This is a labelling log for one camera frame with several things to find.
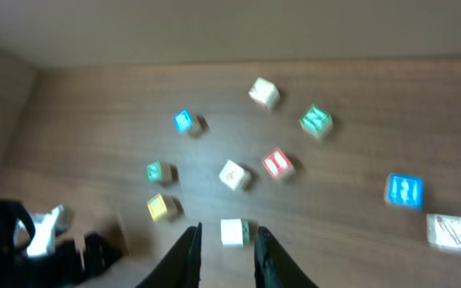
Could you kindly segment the blue D block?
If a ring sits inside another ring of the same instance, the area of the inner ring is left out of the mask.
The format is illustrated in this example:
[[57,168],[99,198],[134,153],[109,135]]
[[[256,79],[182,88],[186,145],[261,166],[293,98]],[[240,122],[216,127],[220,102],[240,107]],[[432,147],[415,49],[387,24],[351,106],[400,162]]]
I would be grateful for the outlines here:
[[232,190],[243,189],[251,180],[251,173],[228,160],[218,175],[219,179]]

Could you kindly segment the red I top block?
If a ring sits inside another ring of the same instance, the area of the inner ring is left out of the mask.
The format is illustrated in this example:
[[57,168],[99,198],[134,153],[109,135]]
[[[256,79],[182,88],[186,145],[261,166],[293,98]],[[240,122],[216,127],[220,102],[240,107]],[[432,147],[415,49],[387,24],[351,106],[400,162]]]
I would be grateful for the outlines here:
[[274,148],[265,155],[262,164],[268,174],[276,180],[287,179],[295,173],[295,166],[279,148]]

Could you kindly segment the green N block far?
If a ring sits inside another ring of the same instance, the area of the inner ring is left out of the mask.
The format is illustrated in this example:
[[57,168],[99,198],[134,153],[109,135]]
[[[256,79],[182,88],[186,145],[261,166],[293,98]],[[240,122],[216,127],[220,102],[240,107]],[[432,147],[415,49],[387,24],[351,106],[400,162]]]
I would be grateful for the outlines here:
[[318,140],[325,138],[333,127],[331,115],[315,104],[308,107],[299,122],[303,130]]

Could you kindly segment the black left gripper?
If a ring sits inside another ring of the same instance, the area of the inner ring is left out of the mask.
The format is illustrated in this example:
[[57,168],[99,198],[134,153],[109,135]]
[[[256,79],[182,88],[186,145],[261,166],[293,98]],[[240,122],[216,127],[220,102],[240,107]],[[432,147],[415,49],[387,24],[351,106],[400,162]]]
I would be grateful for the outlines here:
[[101,276],[122,258],[122,248],[101,234],[86,234],[84,241],[83,250],[71,239],[56,246],[53,254],[31,258],[28,286],[77,286]]

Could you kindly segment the yellow-sided block with 0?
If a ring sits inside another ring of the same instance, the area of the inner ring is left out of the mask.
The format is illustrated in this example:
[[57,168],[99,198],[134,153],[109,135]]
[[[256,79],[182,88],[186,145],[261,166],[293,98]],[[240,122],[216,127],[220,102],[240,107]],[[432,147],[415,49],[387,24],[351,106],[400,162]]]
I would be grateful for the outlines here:
[[427,241],[432,248],[461,254],[461,217],[428,214]]

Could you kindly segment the red M block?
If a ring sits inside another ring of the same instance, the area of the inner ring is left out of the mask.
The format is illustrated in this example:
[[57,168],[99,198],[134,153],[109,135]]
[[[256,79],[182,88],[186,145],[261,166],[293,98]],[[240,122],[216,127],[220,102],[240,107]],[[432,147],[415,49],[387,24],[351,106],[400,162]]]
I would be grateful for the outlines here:
[[275,84],[264,78],[257,78],[248,94],[252,100],[269,110],[274,109],[280,99]]

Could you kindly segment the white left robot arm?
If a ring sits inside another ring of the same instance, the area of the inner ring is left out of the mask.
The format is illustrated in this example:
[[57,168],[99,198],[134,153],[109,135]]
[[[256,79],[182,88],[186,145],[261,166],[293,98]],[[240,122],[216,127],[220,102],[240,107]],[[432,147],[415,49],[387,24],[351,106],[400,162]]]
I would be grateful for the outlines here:
[[56,238],[70,229],[74,211],[56,206],[47,214],[32,214],[35,235],[25,249],[28,287],[74,287],[104,274],[123,257],[123,250],[102,234],[84,235],[84,249],[75,240]]

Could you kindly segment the blue-top block far left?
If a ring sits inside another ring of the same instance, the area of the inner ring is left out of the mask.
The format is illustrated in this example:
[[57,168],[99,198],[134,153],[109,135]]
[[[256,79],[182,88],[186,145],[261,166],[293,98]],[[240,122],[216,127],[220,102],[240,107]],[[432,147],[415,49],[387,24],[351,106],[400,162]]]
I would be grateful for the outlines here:
[[202,125],[199,120],[193,116],[189,110],[180,110],[173,117],[176,130],[180,134],[187,134],[190,137],[198,137],[202,132]]

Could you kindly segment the green Z block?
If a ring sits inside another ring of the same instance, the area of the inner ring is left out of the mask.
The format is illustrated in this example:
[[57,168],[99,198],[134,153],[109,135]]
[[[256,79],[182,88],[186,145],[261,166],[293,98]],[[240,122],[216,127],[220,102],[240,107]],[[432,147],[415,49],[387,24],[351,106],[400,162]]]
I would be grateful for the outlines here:
[[173,182],[172,165],[156,161],[146,166],[146,180],[150,183],[167,184]]

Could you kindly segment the white bird block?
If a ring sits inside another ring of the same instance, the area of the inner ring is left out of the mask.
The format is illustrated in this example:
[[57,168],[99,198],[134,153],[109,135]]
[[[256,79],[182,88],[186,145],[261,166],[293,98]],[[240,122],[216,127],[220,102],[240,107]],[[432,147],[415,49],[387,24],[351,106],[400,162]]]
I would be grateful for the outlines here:
[[221,241],[224,246],[244,246],[250,240],[250,225],[247,220],[221,220]]

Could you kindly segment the blue-top ladder block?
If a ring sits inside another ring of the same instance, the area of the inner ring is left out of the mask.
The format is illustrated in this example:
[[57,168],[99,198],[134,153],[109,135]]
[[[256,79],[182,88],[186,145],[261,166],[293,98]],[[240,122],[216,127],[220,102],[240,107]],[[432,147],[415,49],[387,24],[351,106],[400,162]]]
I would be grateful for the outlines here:
[[421,210],[424,200],[424,182],[407,174],[389,174],[384,191],[386,204],[404,209]]

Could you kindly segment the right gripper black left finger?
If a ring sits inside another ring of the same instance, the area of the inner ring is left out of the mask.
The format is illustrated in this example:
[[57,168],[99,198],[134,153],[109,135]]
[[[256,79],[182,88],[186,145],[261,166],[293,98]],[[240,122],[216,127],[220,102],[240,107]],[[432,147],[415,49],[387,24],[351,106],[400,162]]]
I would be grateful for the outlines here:
[[202,223],[188,227],[136,288],[199,288]]

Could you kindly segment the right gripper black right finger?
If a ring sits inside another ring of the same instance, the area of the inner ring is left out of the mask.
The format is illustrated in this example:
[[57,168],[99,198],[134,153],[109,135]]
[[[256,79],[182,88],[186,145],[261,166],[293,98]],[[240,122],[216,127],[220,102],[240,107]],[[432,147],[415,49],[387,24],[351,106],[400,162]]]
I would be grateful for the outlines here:
[[318,288],[265,226],[256,233],[254,261],[257,288]]

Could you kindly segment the yellow-top block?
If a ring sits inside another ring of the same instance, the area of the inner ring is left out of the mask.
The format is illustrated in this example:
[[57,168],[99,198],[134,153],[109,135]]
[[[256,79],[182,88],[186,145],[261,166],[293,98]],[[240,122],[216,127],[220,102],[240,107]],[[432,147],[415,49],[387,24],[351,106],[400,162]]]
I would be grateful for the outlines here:
[[169,195],[156,194],[148,200],[147,207],[154,222],[171,219],[178,215],[177,202]]

